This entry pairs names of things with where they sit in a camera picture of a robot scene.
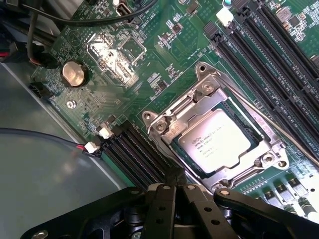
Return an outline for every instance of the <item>metal bracket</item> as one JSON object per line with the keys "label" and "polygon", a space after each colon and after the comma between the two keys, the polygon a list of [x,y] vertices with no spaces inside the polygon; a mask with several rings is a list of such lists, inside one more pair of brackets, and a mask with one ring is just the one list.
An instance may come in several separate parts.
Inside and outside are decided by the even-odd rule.
{"label": "metal bracket", "polygon": [[[229,76],[205,62],[197,63],[195,72],[198,79],[197,83],[161,114],[151,111],[143,112],[143,120],[148,129],[148,135],[157,148],[165,156],[184,167],[193,179],[198,180],[210,191],[218,188],[218,185],[232,188],[271,166],[286,170],[289,167],[289,160],[283,142],[278,139],[264,121],[259,121],[254,111],[247,109],[251,116],[256,119],[256,122],[261,122],[260,127],[264,129],[268,137],[263,136],[242,112],[241,108],[229,97],[223,89],[222,81],[219,80],[222,78],[222,80],[234,85]],[[212,113],[212,108],[226,100],[232,102],[238,112],[241,112],[241,116],[264,139],[259,142],[256,148],[240,155],[236,166],[222,167],[216,170],[211,177],[200,178],[189,164],[174,151],[171,143],[177,136],[185,135],[189,130],[201,124]]]}

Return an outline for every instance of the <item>chip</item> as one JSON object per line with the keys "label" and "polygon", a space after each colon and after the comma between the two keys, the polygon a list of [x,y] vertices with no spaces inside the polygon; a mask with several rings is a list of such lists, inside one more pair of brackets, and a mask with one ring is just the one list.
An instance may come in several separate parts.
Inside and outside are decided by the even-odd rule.
{"label": "chip", "polygon": [[278,17],[281,23],[284,23],[285,21],[289,20],[289,18],[291,18],[292,15],[293,14],[291,13],[288,7],[281,8],[276,12],[276,16]]}
{"label": "chip", "polygon": [[164,81],[160,81],[160,82],[158,82],[158,87],[162,91],[162,90],[166,89],[167,86],[166,86]]}
{"label": "chip", "polygon": [[222,109],[210,113],[200,124],[184,133],[178,143],[205,173],[235,166],[239,155],[251,146],[241,129]]}
{"label": "chip", "polygon": [[175,32],[175,34],[178,34],[182,30],[182,26],[180,24],[176,24],[173,26],[172,30]]}
{"label": "chip", "polygon": [[187,9],[187,13],[188,14],[193,14],[196,9],[198,9],[199,5],[198,5],[198,2],[194,1]]}
{"label": "chip", "polygon": [[289,20],[289,23],[292,27],[296,27],[299,23],[300,23],[300,20],[297,16],[293,16],[290,20]]}

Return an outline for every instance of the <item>white connector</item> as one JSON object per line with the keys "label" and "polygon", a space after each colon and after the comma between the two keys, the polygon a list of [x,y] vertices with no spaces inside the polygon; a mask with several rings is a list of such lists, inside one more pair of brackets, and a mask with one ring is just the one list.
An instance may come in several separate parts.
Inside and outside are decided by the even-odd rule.
{"label": "white connector", "polygon": [[228,24],[234,20],[234,15],[225,7],[216,14],[216,17],[220,20],[223,26],[228,26]]}
{"label": "white connector", "polygon": [[88,151],[89,153],[94,153],[96,150],[98,150],[100,147],[97,146],[95,143],[93,142],[88,142],[86,143],[86,145],[84,145],[86,151]]}
{"label": "white connector", "polygon": [[100,125],[100,127],[97,128],[97,132],[103,139],[108,139],[113,135],[113,132],[106,126],[106,124]]}

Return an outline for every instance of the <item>cpu socket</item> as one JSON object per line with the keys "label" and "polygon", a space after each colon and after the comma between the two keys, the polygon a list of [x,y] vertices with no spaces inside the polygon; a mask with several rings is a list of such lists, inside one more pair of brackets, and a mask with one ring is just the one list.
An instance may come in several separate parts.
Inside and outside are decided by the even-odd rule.
{"label": "cpu socket", "polygon": [[195,72],[197,83],[167,109],[143,112],[157,148],[211,192],[233,188],[272,166],[286,170],[285,144],[221,80],[237,88],[234,82],[205,62],[197,63]]}

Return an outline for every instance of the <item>ram slot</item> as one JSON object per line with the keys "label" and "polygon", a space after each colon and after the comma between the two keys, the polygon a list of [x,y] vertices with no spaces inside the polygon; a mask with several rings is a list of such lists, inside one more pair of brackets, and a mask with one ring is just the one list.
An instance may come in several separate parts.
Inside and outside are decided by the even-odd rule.
{"label": "ram slot", "polygon": [[318,129],[313,125],[305,112],[299,108],[299,105],[292,104],[290,96],[286,92],[284,86],[270,73],[269,69],[261,61],[259,56],[251,49],[250,45],[246,42],[238,29],[234,29],[233,33],[229,35],[229,38],[240,50],[254,70],[258,72],[263,81],[268,84],[269,89],[276,94],[276,97],[285,107],[289,115],[297,120],[301,130],[306,132],[313,139],[319,138]]}
{"label": "ram slot", "polygon": [[317,78],[319,77],[319,70],[288,35],[277,17],[274,16],[266,5],[257,9],[255,14],[265,28],[273,35],[293,64],[297,66],[301,74],[306,79],[312,81],[312,85],[318,89]]}
{"label": "ram slot", "polygon": [[163,182],[173,163],[162,156],[128,121],[112,129],[115,135],[102,144],[104,153],[137,186]]}
{"label": "ram slot", "polygon": [[276,106],[275,101],[270,98],[265,90],[256,82],[254,77],[251,75],[245,65],[242,64],[240,59],[227,45],[227,43],[225,41],[220,42],[215,46],[215,48],[258,99],[263,108],[270,113],[271,117],[277,122],[277,124],[279,124],[281,128],[283,128],[294,138],[298,139],[303,147],[307,148],[315,155],[315,151],[308,144],[304,143],[305,140],[301,137],[301,134],[296,131],[296,128],[294,128],[293,125],[288,123],[289,119],[283,114],[279,113],[280,109],[278,106]]}
{"label": "ram slot", "polygon": [[319,119],[319,99],[314,95],[304,92],[307,88],[302,84],[302,81],[295,75],[295,72],[289,68],[287,63],[282,59],[281,55],[276,51],[275,46],[267,39],[265,34],[260,30],[252,18],[248,18],[243,22],[246,33],[255,42],[264,55],[271,60],[280,75],[291,86],[296,95],[306,103],[310,112]]}

